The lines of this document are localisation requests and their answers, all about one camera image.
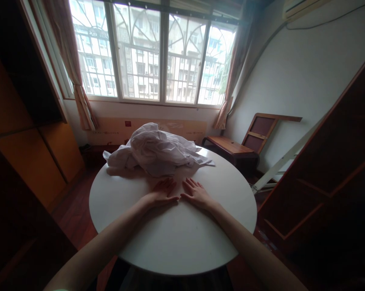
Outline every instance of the tree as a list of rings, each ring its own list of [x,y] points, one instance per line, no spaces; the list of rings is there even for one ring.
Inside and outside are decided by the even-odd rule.
[[[218,89],[218,94],[221,95],[221,94],[224,94],[226,92],[226,89],[227,89],[227,79],[228,79],[228,73],[230,71],[230,64],[231,64],[231,54],[228,54],[227,55],[227,58],[226,58],[226,62],[224,64],[224,69],[221,70],[222,72],[220,72],[220,87]]]

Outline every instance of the round white table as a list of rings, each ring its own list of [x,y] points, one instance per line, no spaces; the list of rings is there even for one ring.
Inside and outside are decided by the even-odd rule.
[[[171,195],[183,193],[186,177],[199,181],[207,192],[251,233],[257,209],[246,179],[227,160],[201,149],[215,167],[179,167]],[[97,232],[147,194],[159,181],[143,169],[113,173],[105,164],[93,181],[89,210]],[[152,209],[118,256],[141,269],[166,275],[192,275],[227,264],[238,251],[223,230],[206,214],[180,199],[174,206]]]

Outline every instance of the window pane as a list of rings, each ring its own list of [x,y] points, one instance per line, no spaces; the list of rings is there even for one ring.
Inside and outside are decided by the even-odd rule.
[[[226,28],[211,25],[198,96],[199,104],[223,104],[235,31],[234,25],[227,25]]]
[[[206,21],[169,15],[166,102],[194,103]]]
[[[124,98],[159,101],[160,13],[114,4]]]
[[[104,3],[70,0],[80,70],[85,91],[117,97]]]

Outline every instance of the flat cardboard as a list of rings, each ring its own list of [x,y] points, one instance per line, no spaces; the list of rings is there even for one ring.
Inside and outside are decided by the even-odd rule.
[[[98,118],[99,129],[88,131],[88,142],[93,146],[126,144],[132,133],[148,122],[158,124],[162,131],[180,135],[197,145],[205,137],[207,123],[193,120],[141,119],[141,118]]]

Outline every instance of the wooden chair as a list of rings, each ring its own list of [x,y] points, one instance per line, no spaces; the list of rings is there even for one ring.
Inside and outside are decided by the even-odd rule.
[[[252,119],[242,145],[260,154],[279,120],[300,122],[302,117],[257,113]]]
[[[301,119],[302,117],[257,113],[252,119],[242,144],[224,136],[208,136],[203,139],[201,145],[204,147],[206,141],[211,142],[217,148],[231,156],[232,164],[235,167],[237,166],[238,161],[249,159],[249,172],[252,172],[255,171],[258,166],[259,154],[278,121],[287,120],[300,122]]]

